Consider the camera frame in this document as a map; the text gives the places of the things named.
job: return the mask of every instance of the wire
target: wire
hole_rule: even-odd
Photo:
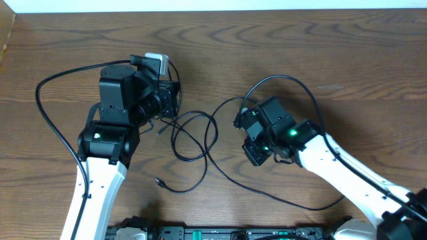
[[[169,64],[172,66],[172,68],[174,69],[174,71],[175,71],[175,74],[176,74],[176,76],[177,76],[177,81],[178,82],[180,82],[180,78],[179,78],[179,73],[178,73],[178,70],[176,69],[176,67],[175,67],[175,65],[171,62],[171,61],[169,61]],[[178,106],[177,106],[177,115],[176,115],[176,117],[175,117],[175,119],[172,121],[172,122],[167,122],[167,121],[164,121],[163,119],[160,119],[160,121],[161,122],[163,122],[163,123],[166,123],[167,125],[165,126],[165,127],[163,127],[163,128],[161,128],[160,130],[159,130],[159,132],[157,133],[158,135],[159,134],[161,134],[161,133],[163,133],[164,132],[164,130],[165,129],[167,129],[169,126],[172,126],[173,128],[172,128],[172,133],[171,133],[171,148],[172,148],[172,151],[173,151],[173,154],[180,160],[180,161],[183,161],[184,163],[191,163],[191,162],[194,162],[194,161],[196,161],[196,160],[198,160],[198,159],[201,159],[202,157],[205,159],[205,169],[204,169],[204,171],[203,171],[203,175],[201,176],[201,178],[200,178],[200,180],[193,186],[193,187],[190,187],[189,189],[186,189],[186,190],[175,190],[175,189],[172,189],[171,187],[168,187],[167,185],[166,185],[166,183],[163,181],[163,180],[161,180],[160,178],[156,178],[155,179],[155,181],[156,181],[156,183],[160,186],[160,187],[163,187],[164,189],[167,189],[168,191],[170,191],[170,192],[172,192],[172,193],[189,193],[189,192],[191,192],[191,191],[193,191],[194,189],[196,189],[199,185],[200,185],[200,183],[204,180],[204,178],[205,178],[205,176],[206,176],[206,173],[207,173],[207,157],[206,157],[206,153],[212,148],[212,146],[215,144],[215,142],[218,140],[218,126],[217,126],[217,124],[216,124],[216,121],[215,121],[215,119],[211,116],[211,115],[209,115],[209,114],[207,114],[207,113],[205,113],[205,112],[203,112],[203,111],[190,111],[190,112],[187,112],[187,113],[184,113],[183,115],[181,115],[181,116],[179,116],[179,109],[181,108],[181,103],[182,103],[182,91],[180,90],[179,91],[179,103],[178,103]],[[191,117],[190,119],[188,119],[186,122],[184,122],[182,125],[180,125],[177,121],[178,120],[180,120],[181,118],[183,118],[183,117],[186,117],[186,116],[188,116],[188,115],[193,115],[193,114],[197,114],[196,116],[193,116],[193,117]],[[209,119],[209,122],[212,122],[213,123],[213,126],[215,127],[215,137],[213,138],[213,141],[212,141],[212,143],[211,143],[211,146],[210,147],[208,147],[208,148],[203,148],[203,146],[199,143],[199,141],[197,141],[193,136],[191,136],[183,127],[184,126],[186,126],[188,123],[190,123],[191,121],[193,121],[194,119],[198,119],[198,118],[200,118],[200,117],[206,117],[206,118],[208,118]],[[178,152],[177,152],[177,150],[176,150],[176,147],[175,147],[175,143],[176,143],[176,139],[177,139],[177,136],[179,135],[179,133],[184,133],[184,134],[186,134],[191,140],[193,140],[194,141],[194,143],[195,144],[197,144],[197,146],[200,148],[200,150],[201,150],[201,154],[199,154],[197,157],[184,157],[183,155],[180,155]]]
[[[169,76],[169,81],[172,81],[171,69],[167,67],[167,76]]]
[[[211,163],[212,163],[212,165],[227,179],[227,180],[229,180],[229,181],[231,181],[232,183],[234,183],[234,184],[236,184],[237,186],[239,186],[239,187],[241,187],[241,188],[243,188],[243,189],[245,189],[245,190],[248,190],[248,191],[250,191],[250,192],[252,192],[252,193],[257,193],[257,194],[260,194],[260,195],[262,195],[262,196],[264,196],[264,197],[268,197],[268,198],[270,198],[270,199],[273,199],[273,200],[276,200],[276,201],[279,201],[280,203],[285,203],[285,204],[288,204],[288,205],[291,205],[291,206],[294,206],[294,207],[299,207],[300,209],[304,209],[304,210],[308,210],[308,211],[321,211],[321,210],[325,210],[325,209],[327,209],[327,208],[330,208],[330,207],[332,207],[332,206],[334,206],[335,204],[337,204],[337,203],[339,203],[343,198],[344,198],[344,196],[342,196],[342,197],[340,197],[338,200],[336,200],[336,201],[334,201],[333,203],[331,203],[331,204],[329,204],[329,205],[327,205],[327,206],[325,206],[325,207],[320,207],[320,208],[312,208],[312,207],[304,207],[304,206],[302,206],[302,205],[298,205],[298,204],[296,204],[296,203],[292,203],[292,202],[290,202],[290,201],[286,201],[286,200],[284,200],[284,199],[280,199],[279,197],[276,197],[276,196],[273,196],[273,195],[271,195],[271,194],[269,194],[269,193],[265,193],[265,192],[263,192],[263,191],[260,191],[260,190],[257,190],[257,189],[253,189],[253,188],[251,188],[251,187],[247,187],[247,186],[245,186],[245,185],[243,185],[243,184],[241,184],[241,183],[239,183],[239,182],[237,182],[237,181],[235,181],[235,180],[233,180],[231,177],[229,177],[226,173],[224,173],[221,169],[220,169],[220,167],[218,167],[218,165],[216,164],[216,162],[214,161],[214,159],[212,158],[212,156],[210,155],[210,150],[211,150],[211,148],[213,147],[213,145],[216,143],[216,141],[218,140],[218,126],[217,126],[217,123],[214,121],[215,119],[214,119],[214,115],[226,104],[226,103],[229,103],[230,101],[233,101],[233,100],[237,100],[237,99],[243,99],[243,97],[233,97],[233,98],[231,98],[231,99],[227,99],[227,100],[225,100],[220,106],[218,106],[217,108],[216,108],[216,110],[212,113],[212,115],[210,115],[210,117],[211,118],[209,118],[209,122],[207,123],[207,127],[206,127],[206,131],[205,131],[205,137],[204,137],[204,149],[205,149],[205,151],[203,151],[202,150],[202,154],[200,154],[199,156],[198,156],[198,158],[193,158],[193,159],[189,159],[189,160],[192,160],[192,161],[195,161],[195,160],[197,160],[197,159],[200,159],[201,157],[208,157],[209,158],[209,160],[211,161]],[[215,130],[216,130],[216,133],[215,133],[215,135],[214,135],[214,137],[213,137],[213,141],[212,141],[212,143],[210,144],[210,146],[207,146],[207,133],[208,133],[208,131],[209,131],[209,127],[210,127],[210,124],[211,124],[211,122],[212,122],[212,124],[213,124],[213,126],[215,127]],[[164,129],[166,129],[167,127],[169,127],[169,126],[172,126],[174,129],[175,128],[177,128],[178,129],[178,131],[183,131],[188,137],[190,137],[193,141],[195,141],[196,142],[196,144],[198,144],[198,142],[197,142],[197,140],[195,140],[185,129],[183,129],[183,127],[184,127],[184,125],[185,124],[183,124],[182,126],[181,125],[178,125],[178,127],[176,127],[176,126],[174,126],[173,124],[171,124],[171,123],[168,123],[168,122],[166,122],[166,121],[164,121],[164,123],[167,123],[167,125],[164,127],[164,128],[162,128],[160,131],[161,132],[163,132],[163,130]],[[173,142],[173,144],[172,144],[172,149],[175,149],[175,142]],[[181,155],[178,155],[177,156],[177,158],[179,159],[179,160],[181,160],[181,161],[183,161],[182,159],[181,159]],[[201,183],[201,181],[203,180],[203,178],[204,178],[204,175],[205,175],[205,172],[207,171],[207,163],[205,163],[205,171],[204,171],[204,173],[203,173],[203,177],[202,177],[202,179],[200,179],[200,182],[199,183]],[[160,180],[160,179],[156,179],[156,182],[157,182],[157,184],[160,186],[160,187],[163,187],[163,188],[166,188],[167,190],[169,190],[169,191],[171,191],[171,189],[169,189],[168,187],[165,187],[165,183],[164,183],[164,181],[162,181],[162,180]]]
[[[308,240],[308,238],[297,235],[271,235],[267,237],[260,237],[255,240],[273,240],[273,239],[295,239],[295,240]]]
[[[228,100],[226,100],[226,101],[224,101],[220,106],[218,106],[217,107],[217,109],[212,113],[212,117],[218,112],[218,110],[220,110],[221,109],[221,107],[222,106],[224,106],[226,103],[228,103],[228,102],[230,102],[230,101],[233,101],[233,100],[236,100],[236,99],[243,99],[243,97],[233,97],[233,98],[231,98],[231,99],[228,99]],[[206,148],[206,141],[207,141],[207,132],[208,132],[208,130],[209,130],[209,125],[210,125],[210,122],[207,124],[207,127],[206,127],[206,131],[205,131],[205,148]],[[302,206],[302,205],[298,205],[298,204],[296,204],[296,203],[292,203],[292,202],[290,202],[290,201],[286,201],[286,200],[284,200],[284,199],[280,199],[279,197],[276,197],[276,196],[273,196],[273,195],[271,195],[271,194],[269,194],[269,193],[266,193],[266,192],[263,192],[263,191],[260,191],[260,190],[257,190],[257,189],[254,189],[254,188],[251,188],[251,187],[247,187],[247,186],[245,186],[245,185],[243,185],[243,184],[241,184],[241,183],[239,183],[239,182],[237,182],[237,181],[235,181],[235,180],[233,180],[231,177],[228,177],[228,175],[226,174],[226,173],[224,173],[221,169],[220,169],[220,167],[218,167],[218,165],[216,164],[216,162],[214,161],[214,159],[212,158],[212,156],[210,155],[210,153],[208,152],[207,153],[207,157],[210,159],[210,161],[211,161],[211,163],[212,163],[212,165],[226,178],[226,179],[228,179],[229,181],[231,181],[232,183],[234,183],[234,184],[236,184],[237,186],[239,186],[239,187],[241,187],[241,188],[243,188],[243,189],[245,189],[245,190],[248,190],[248,191],[251,191],[252,193],[257,193],[257,194],[260,194],[260,195],[262,195],[262,196],[264,196],[264,197],[268,197],[268,198],[270,198],[270,199],[273,199],[273,200],[276,200],[276,201],[278,201],[278,202],[280,202],[280,203],[285,203],[285,204],[288,204],[288,205],[291,205],[291,206],[294,206],[294,207],[299,207],[300,209],[304,209],[304,210],[308,210],[308,211],[321,211],[321,210],[325,210],[325,209],[327,209],[327,208],[330,208],[330,207],[332,207],[332,206],[334,206],[335,204],[337,204],[337,203],[339,203],[343,198],[344,198],[344,196],[342,196],[342,197],[340,197],[338,200],[336,200],[336,201],[334,201],[333,203],[331,203],[331,204],[329,204],[329,205],[327,205],[327,206],[325,206],[325,207],[320,207],[320,208],[313,208],[313,207],[304,207],[304,206]]]
[[[261,81],[259,81],[257,84],[255,84],[249,91],[248,94],[246,94],[242,104],[240,105],[240,110],[238,111],[238,115],[236,116],[236,120],[235,120],[235,124],[240,127],[240,117],[241,117],[241,112],[242,109],[244,108],[244,105],[246,103],[246,101],[248,100],[249,96],[251,95],[251,93],[257,88],[259,87],[262,83],[273,79],[273,78],[282,78],[282,79],[287,79],[290,81],[294,81],[296,82],[298,85],[300,85],[305,91],[306,93],[310,96],[310,99],[312,100],[312,103],[314,105],[314,108],[316,110],[316,113],[318,114],[319,117],[319,125],[320,125],[320,131],[321,131],[321,135],[324,139],[324,142],[326,144],[326,147],[329,149],[329,151],[334,155],[334,157],[345,167],[347,167],[348,170],[350,170],[352,173],[354,173],[356,176],[358,176],[359,178],[361,178],[362,180],[364,180],[365,182],[367,182],[367,184],[371,185],[373,188],[375,188],[377,191],[381,192],[382,194],[384,194],[386,197],[391,198],[391,200],[397,202],[399,205],[401,205],[403,208],[405,208],[405,210],[409,211],[411,214],[419,217],[421,220],[425,221],[427,223],[427,217],[423,216],[421,213],[417,212],[415,209],[413,209],[413,206],[408,206],[407,204],[405,204],[405,202],[403,202],[401,199],[397,198],[396,196],[394,196],[391,192],[383,189],[381,186],[377,185],[375,182],[373,182],[373,180],[367,178],[365,175],[361,174],[359,171],[357,171],[355,168],[353,168],[350,164],[348,164],[347,162],[345,162],[340,154],[338,152],[335,151],[335,149],[330,145],[326,132],[325,132],[325,127],[324,127],[324,121],[323,121],[323,117],[322,117],[322,112],[320,111],[320,108],[318,106],[318,103],[315,99],[315,97],[313,96],[312,92],[298,79],[294,78],[294,77],[290,77],[287,75],[271,75],[269,77],[266,77],[264,79],[262,79]]]
[[[274,159],[275,163],[292,164],[292,162],[289,162],[289,161],[286,161],[286,160],[283,160],[283,159],[280,160],[280,161],[278,161],[278,154],[277,153],[274,153],[273,159]]]
[[[44,120],[46,121],[46,123],[50,126],[50,128],[52,128],[53,132],[58,136],[59,140],[62,141],[62,143],[65,145],[65,147],[68,149],[68,151],[71,153],[71,155],[73,156],[75,162],[77,163],[77,166],[79,167],[80,171],[81,171],[81,175],[83,177],[83,182],[84,182],[84,194],[82,196],[82,201],[81,201],[81,206],[80,206],[80,210],[79,213],[77,215],[77,219],[75,221],[75,225],[73,228],[73,233],[71,234],[71,239],[75,239],[75,235],[77,234],[77,230],[79,228],[79,224],[80,224],[80,220],[81,220],[81,216],[83,215],[83,210],[85,209],[85,204],[87,201],[87,196],[89,193],[89,179],[87,177],[87,173],[85,172],[85,169],[83,168],[83,165],[81,164],[81,161],[79,159],[79,157],[77,156],[77,154],[75,153],[73,147],[69,144],[69,142],[66,140],[66,138],[64,138],[64,136],[62,135],[62,133],[58,130],[58,128],[56,128],[56,126],[53,124],[52,120],[50,120],[49,116],[46,114],[41,101],[40,101],[40,90],[41,87],[48,83],[51,80],[54,80],[58,77],[64,76],[66,74],[70,74],[70,73],[75,73],[78,71],[84,71],[84,70],[88,70],[88,69],[94,69],[97,67],[105,67],[108,65],[114,65],[114,64],[119,64],[119,63],[129,63],[130,60],[121,60],[121,61],[112,61],[109,63],[101,63],[101,64],[96,64],[96,65],[90,65],[90,66],[86,66],[86,67],[78,67],[75,69],[71,69],[71,70],[67,70],[67,71],[63,71],[62,73],[58,73],[55,75],[52,75],[44,80],[42,80],[36,87],[35,89],[35,102],[37,104],[37,107],[39,108],[40,114],[41,116],[44,118]]]
[[[150,124],[150,128],[149,128],[149,129],[144,130],[142,133],[140,133],[140,135],[143,135],[144,133],[148,133],[148,132],[150,132],[151,130],[153,130],[153,128],[154,128],[154,122],[153,122],[152,120],[149,120],[149,121],[148,121],[148,123]]]

